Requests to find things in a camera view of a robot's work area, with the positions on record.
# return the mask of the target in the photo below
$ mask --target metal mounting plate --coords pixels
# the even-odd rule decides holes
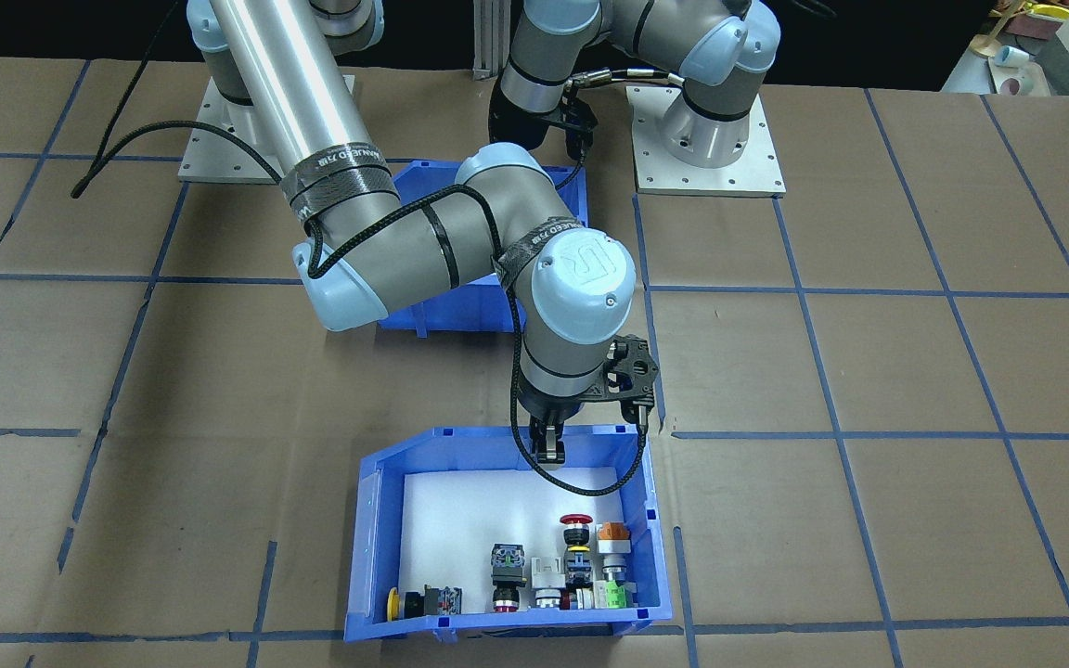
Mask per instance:
[[[666,150],[657,122],[679,96],[676,88],[631,86],[626,90],[633,125],[638,193],[709,195],[724,198],[772,198],[785,193],[781,166],[773,149],[761,98],[749,110],[749,139],[742,156],[725,168],[684,164]]]
[[[353,83],[354,76],[344,75],[344,84],[350,93],[353,93]],[[238,139],[249,143],[250,137],[244,137],[242,131],[235,130],[227,109],[229,103],[221,97],[213,80],[208,80],[196,120],[234,131]],[[277,157],[261,152],[275,171],[283,173],[283,167]],[[184,159],[180,164],[180,180],[191,183],[272,183],[270,176],[245,151],[204,130],[192,130],[187,140]]]

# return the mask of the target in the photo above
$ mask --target black velcro strap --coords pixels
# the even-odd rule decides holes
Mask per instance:
[[[352,144],[338,144],[322,151],[316,151],[313,155],[306,157],[284,174],[283,181],[279,182],[279,187],[283,189],[283,195],[288,196],[288,201],[296,199],[297,195],[308,190],[315,183],[331,176],[331,174],[347,169],[361,168],[361,166],[376,166],[387,172],[390,168],[386,165],[383,154],[373,144],[366,144],[365,141],[354,141]]]
[[[543,252],[543,246],[546,246],[553,236],[569,229],[582,229],[583,226],[585,224],[572,216],[552,216],[543,224],[527,232],[522,239],[506,247],[501,257],[493,261],[493,270],[497,271],[501,288],[508,291],[514,284],[514,280],[517,280],[517,275],[522,274],[532,259]]]
[[[366,193],[397,193],[390,170],[376,166],[347,169],[313,183],[290,200],[299,222],[307,223],[336,204]]]
[[[456,266],[456,253],[453,253],[453,245],[448,240],[448,231],[445,223],[439,219],[436,208],[423,207],[423,215],[428,216],[428,222],[432,223],[432,232],[436,234],[436,242],[439,242],[439,252],[445,254],[445,262],[448,263],[448,289],[460,288],[460,267]]]

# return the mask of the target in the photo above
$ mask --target yellow object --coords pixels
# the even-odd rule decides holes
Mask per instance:
[[[391,587],[389,594],[386,594],[386,621],[393,622],[398,619],[398,587]]]
[[[1031,14],[1037,14],[1037,16],[1040,17],[1060,18],[1060,20],[1066,20],[1069,18],[1069,9],[1059,7],[1057,4],[1036,3],[1031,5]]]

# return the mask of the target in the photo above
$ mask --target ur logo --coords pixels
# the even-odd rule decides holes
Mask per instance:
[[[613,264],[602,240],[591,234],[561,250],[559,261],[580,284],[606,278],[616,271],[616,264]]]

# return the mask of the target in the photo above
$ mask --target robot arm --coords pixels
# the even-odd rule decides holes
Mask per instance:
[[[490,144],[462,166],[458,186],[400,207],[313,7],[212,5],[290,168],[280,187],[310,235],[292,261],[324,327],[366,325],[497,270],[526,307],[517,399],[538,460],[563,462],[560,429],[586,402],[621,402],[645,434],[657,366],[645,341],[616,337],[636,284],[624,246],[573,219],[516,144]]]
[[[740,157],[780,38],[773,12],[750,0],[526,0],[491,98],[489,138],[542,144],[572,64],[600,38],[684,80],[661,123],[676,157],[701,168]]]

